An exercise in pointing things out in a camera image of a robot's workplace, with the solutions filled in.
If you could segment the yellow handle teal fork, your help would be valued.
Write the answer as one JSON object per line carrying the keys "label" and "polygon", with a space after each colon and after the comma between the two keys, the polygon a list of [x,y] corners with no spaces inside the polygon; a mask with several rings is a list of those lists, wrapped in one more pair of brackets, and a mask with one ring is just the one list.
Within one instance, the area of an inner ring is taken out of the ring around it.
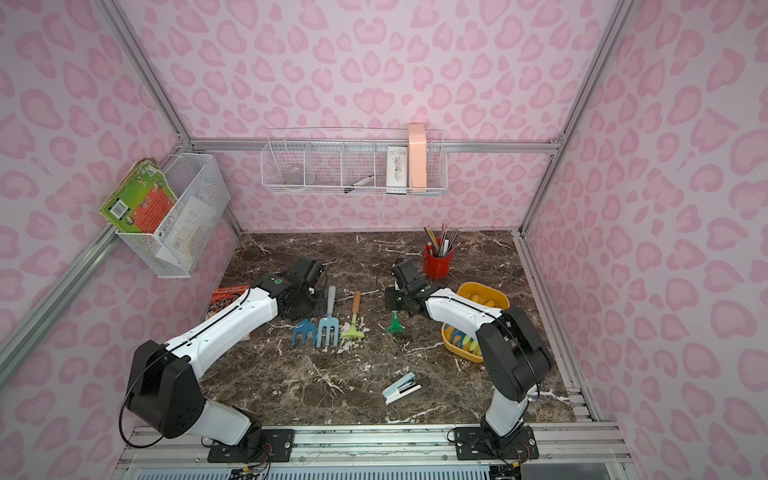
{"label": "yellow handle teal fork", "polygon": [[317,336],[317,325],[312,319],[301,320],[294,328],[291,340],[293,348],[301,346],[314,347]]}

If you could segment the white handle lightblue fork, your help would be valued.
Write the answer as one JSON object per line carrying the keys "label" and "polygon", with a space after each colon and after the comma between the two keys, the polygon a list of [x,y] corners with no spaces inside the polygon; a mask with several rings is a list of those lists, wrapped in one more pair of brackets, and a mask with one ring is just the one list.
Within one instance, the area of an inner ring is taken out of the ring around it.
{"label": "white handle lightblue fork", "polygon": [[327,289],[326,315],[321,318],[317,326],[317,348],[337,347],[340,338],[339,320],[334,316],[336,299],[336,287],[331,285]]}

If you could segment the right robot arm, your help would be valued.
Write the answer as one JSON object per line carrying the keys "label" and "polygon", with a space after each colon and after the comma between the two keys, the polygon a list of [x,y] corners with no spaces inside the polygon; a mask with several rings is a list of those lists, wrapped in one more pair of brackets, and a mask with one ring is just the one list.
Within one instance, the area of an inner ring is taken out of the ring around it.
{"label": "right robot arm", "polygon": [[408,259],[392,265],[394,284],[386,308],[407,311],[454,327],[479,342],[494,393],[481,425],[500,438],[524,425],[528,394],[547,377],[555,360],[524,310],[484,306],[430,282]]}

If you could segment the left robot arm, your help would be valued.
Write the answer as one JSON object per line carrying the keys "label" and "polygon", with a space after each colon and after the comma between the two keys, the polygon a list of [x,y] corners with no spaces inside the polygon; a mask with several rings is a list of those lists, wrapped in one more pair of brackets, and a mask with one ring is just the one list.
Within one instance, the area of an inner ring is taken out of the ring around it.
{"label": "left robot arm", "polygon": [[208,399],[199,380],[251,332],[281,317],[302,320],[325,306],[316,288],[325,271],[319,261],[299,258],[288,270],[267,274],[229,306],[164,343],[148,340],[133,354],[118,420],[129,411],[161,437],[199,435],[227,447],[250,447],[259,422],[234,407]]}

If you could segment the yellow storage box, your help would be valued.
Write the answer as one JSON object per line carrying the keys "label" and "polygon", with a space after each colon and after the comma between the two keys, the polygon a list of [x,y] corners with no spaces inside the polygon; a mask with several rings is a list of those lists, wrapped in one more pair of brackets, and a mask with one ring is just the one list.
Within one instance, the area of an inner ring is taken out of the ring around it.
{"label": "yellow storage box", "polygon": [[[459,296],[465,298],[465,299],[468,299],[468,300],[470,300],[470,296],[472,294],[477,294],[477,295],[480,295],[482,297],[490,298],[495,303],[493,308],[507,309],[507,308],[510,307],[509,299],[502,292],[500,292],[500,291],[498,291],[498,290],[496,290],[494,288],[488,287],[486,285],[477,283],[477,282],[466,282],[466,283],[462,284],[459,287],[459,289],[457,291],[457,294]],[[453,345],[450,345],[449,341],[446,339],[446,335],[445,335],[445,329],[447,327],[453,327],[453,326],[449,326],[447,324],[444,324],[442,326],[442,328],[441,328],[441,338],[442,338],[442,341],[443,341],[443,344],[444,344],[445,348],[449,352],[451,352],[451,353],[453,353],[453,354],[455,354],[455,355],[457,355],[457,356],[459,356],[461,358],[469,360],[470,362],[473,362],[473,363],[482,363],[484,361],[483,356],[481,356],[481,357],[475,356],[475,355],[472,355],[472,354],[464,351],[461,348],[457,348],[457,347],[455,347]]]}

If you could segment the pink box on shelf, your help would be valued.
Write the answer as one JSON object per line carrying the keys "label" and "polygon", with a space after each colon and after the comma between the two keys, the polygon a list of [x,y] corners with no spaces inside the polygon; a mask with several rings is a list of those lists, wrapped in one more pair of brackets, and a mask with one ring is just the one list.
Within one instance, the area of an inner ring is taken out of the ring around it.
{"label": "pink box on shelf", "polygon": [[413,192],[427,188],[427,138],[424,124],[411,123],[408,126],[409,186]]}

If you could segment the pencils in cup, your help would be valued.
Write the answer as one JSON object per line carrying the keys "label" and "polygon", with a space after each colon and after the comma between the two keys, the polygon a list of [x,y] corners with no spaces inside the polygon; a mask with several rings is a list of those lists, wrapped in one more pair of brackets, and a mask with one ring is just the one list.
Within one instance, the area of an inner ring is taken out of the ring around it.
{"label": "pencils in cup", "polygon": [[428,238],[426,243],[428,255],[435,258],[447,258],[453,253],[460,234],[459,230],[451,231],[445,223],[438,231],[429,226],[425,226],[423,230]]}

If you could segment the red comic book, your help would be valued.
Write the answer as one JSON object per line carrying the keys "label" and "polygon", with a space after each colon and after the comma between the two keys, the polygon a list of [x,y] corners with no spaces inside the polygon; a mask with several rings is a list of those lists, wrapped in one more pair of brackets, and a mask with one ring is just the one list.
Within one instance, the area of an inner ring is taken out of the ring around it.
{"label": "red comic book", "polygon": [[233,303],[238,303],[249,290],[248,285],[215,289],[212,292],[203,320],[207,321],[221,311],[227,310]]}

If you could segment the white blue stapler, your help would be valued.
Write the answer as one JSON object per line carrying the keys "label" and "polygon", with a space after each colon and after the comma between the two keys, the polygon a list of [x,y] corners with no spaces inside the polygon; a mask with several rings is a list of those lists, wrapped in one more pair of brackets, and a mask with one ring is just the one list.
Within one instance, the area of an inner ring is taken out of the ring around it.
{"label": "white blue stapler", "polygon": [[384,389],[382,396],[385,404],[390,405],[420,389],[421,385],[416,381],[415,373],[409,372]]}

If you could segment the black white marker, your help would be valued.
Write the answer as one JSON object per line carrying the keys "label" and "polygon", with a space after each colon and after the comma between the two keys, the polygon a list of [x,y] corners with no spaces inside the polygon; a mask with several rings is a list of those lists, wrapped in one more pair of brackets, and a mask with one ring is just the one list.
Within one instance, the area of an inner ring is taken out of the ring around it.
{"label": "black white marker", "polygon": [[374,182],[374,181],[375,181],[375,176],[374,175],[369,175],[369,176],[367,176],[367,177],[365,177],[365,178],[363,178],[363,179],[361,179],[361,180],[359,180],[357,182],[354,182],[351,185],[345,186],[344,187],[344,193],[345,194],[352,193],[353,191],[355,191],[359,187],[368,186],[371,182]]}

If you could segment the white paper in basket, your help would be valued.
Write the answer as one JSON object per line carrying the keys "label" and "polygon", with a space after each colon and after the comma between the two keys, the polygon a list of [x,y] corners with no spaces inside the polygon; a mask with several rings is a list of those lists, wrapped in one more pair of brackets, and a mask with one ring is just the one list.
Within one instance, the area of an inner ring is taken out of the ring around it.
{"label": "white paper in basket", "polygon": [[215,210],[197,198],[175,206],[156,231],[160,246],[156,256],[190,271],[204,249]]}

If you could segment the white mesh side basket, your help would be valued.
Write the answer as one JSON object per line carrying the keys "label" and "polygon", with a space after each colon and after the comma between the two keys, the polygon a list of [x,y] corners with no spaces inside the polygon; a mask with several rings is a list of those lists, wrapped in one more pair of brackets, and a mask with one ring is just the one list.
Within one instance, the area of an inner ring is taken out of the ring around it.
{"label": "white mesh side basket", "polygon": [[230,194],[213,156],[184,153],[165,173],[177,200],[152,233],[123,240],[160,278],[188,278],[221,219]]}

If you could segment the green red book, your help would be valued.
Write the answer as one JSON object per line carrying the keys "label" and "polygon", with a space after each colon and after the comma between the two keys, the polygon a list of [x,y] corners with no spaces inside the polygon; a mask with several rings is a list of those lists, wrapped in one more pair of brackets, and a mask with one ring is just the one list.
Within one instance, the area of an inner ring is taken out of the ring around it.
{"label": "green red book", "polygon": [[177,201],[154,158],[137,162],[100,208],[118,231],[154,234]]}

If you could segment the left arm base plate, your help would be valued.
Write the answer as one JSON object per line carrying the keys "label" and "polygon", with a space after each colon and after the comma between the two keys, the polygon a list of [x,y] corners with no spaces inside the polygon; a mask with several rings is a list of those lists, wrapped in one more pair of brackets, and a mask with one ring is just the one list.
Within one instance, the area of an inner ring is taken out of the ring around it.
{"label": "left arm base plate", "polygon": [[235,446],[214,441],[209,448],[207,461],[212,464],[286,463],[291,457],[295,435],[294,429],[254,427]]}

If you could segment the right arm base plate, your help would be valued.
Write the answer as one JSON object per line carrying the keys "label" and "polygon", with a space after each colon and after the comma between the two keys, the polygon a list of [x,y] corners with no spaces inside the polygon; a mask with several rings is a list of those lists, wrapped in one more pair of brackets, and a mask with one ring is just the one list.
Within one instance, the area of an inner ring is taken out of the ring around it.
{"label": "right arm base plate", "polygon": [[480,426],[455,427],[447,435],[459,460],[503,460],[524,463],[540,457],[531,427],[523,425],[510,435],[497,436]]}

